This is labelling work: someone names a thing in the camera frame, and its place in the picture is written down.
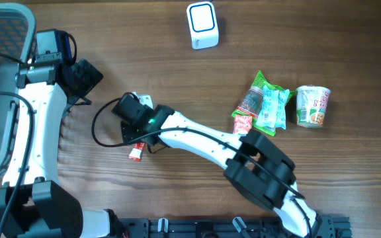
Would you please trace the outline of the green gummy candy bag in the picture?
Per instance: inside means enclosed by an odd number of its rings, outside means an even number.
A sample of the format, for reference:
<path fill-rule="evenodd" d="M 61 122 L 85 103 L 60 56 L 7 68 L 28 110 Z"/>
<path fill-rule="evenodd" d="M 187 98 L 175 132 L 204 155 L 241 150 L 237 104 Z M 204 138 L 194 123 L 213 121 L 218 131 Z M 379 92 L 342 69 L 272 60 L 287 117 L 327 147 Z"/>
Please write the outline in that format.
<path fill-rule="evenodd" d="M 235 117 L 236 114 L 244 115 L 244 116 L 251 116 L 252 121 L 252 127 L 256 128 L 258 130 L 261 130 L 262 132 L 265 132 L 266 134 L 270 136 L 276 135 L 276 129 L 268 128 L 268 127 L 260 127 L 256 125 L 258 115 L 261 111 L 261 106 L 263 102 L 263 87 L 267 86 L 270 89 L 278 89 L 278 90 L 285 90 L 279 85 L 273 85 L 267 81 L 261 70 L 257 72 L 257 75 L 252 82 L 249 90 L 247 91 L 244 99 L 239 103 L 237 108 L 232 112 L 232 117 Z M 288 102 L 290 99 L 295 95 L 295 91 L 290 91 L 290 97 L 288 99 Z"/>

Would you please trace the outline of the cup noodles container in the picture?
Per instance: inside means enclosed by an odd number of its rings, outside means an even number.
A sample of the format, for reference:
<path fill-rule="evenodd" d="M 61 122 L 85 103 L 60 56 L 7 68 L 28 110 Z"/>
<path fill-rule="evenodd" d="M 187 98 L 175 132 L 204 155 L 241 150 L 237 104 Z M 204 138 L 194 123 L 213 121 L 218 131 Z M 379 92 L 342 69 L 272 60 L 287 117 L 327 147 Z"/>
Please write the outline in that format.
<path fill-rule="evenodd" d="M 296 89 L 297 125 L 305 128 L 321 128 L 331 91 L 328 88 L 303 85 Z"/>

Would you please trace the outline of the red chocolate bar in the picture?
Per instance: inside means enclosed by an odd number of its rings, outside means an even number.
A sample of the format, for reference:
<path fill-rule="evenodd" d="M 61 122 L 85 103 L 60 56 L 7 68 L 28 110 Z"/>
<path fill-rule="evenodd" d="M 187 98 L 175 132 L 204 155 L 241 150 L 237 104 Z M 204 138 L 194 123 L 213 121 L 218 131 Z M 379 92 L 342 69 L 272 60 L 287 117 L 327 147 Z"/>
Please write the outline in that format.
<path fill-rule="evenodd" d="M 144 142 L 135 143 L 128 157 L 133 161 L 141 161 L 146 145 Z"/>

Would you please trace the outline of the teal candy bag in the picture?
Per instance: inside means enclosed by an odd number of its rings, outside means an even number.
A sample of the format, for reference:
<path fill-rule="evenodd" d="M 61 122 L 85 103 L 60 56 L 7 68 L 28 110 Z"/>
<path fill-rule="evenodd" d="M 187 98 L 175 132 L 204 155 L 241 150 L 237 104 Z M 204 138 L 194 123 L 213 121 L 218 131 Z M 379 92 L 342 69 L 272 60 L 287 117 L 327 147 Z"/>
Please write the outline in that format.
<path fill-rule="evenodd" d="M 268 128 L 286 129 L 285 106 L 290 97 L 290 91 L 263 87 L 263 102 L 256 125 Z"/>

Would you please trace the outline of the red orange snack packet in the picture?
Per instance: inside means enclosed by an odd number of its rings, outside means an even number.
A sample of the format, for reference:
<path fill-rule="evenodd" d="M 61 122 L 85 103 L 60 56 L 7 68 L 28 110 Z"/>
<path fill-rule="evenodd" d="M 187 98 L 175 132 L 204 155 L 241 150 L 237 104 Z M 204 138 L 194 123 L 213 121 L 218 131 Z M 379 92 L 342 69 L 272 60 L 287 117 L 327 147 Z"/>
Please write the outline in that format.
<path fill-rule="evenodd" d="M 252 117 L 236 114 L 234 117 L 233 134 L 245 136 L 252 128 Z"/>

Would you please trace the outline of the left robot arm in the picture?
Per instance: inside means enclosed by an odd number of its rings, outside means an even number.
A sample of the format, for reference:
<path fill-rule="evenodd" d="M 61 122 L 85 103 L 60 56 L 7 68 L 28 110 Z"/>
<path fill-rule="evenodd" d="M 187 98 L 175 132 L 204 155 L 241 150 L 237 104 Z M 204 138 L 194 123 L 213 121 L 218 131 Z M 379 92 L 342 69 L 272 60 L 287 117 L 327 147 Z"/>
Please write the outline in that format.
<path fill-rule="evenodd" d="M 110 210 L 85 210 L 60 186 L 58 144 L 71 107 L 102 79 L 71 34 L 36 34 L 38 52 L 0 53 L 0 237 L 110 237 Z"/>

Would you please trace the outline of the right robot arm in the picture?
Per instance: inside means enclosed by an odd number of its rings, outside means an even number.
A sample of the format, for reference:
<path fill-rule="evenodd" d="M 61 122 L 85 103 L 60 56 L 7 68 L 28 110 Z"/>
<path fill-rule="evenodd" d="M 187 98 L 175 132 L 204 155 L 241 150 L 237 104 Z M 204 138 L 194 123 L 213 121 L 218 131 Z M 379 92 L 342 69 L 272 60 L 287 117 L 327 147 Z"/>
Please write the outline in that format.
<path fill-rule="evenodd" d="M 126 93 L 112 113 L 131 130 L 124 142 L 161 143 L 199 155 L 223 168 L 233 187 L 256 206 L 275 212 L 298 237 L 313 237 L 317 214 L 297 189 L 295 164 L 256 130 L 229 134 L 203 126 L 165 105 L 150 108 Z"/>

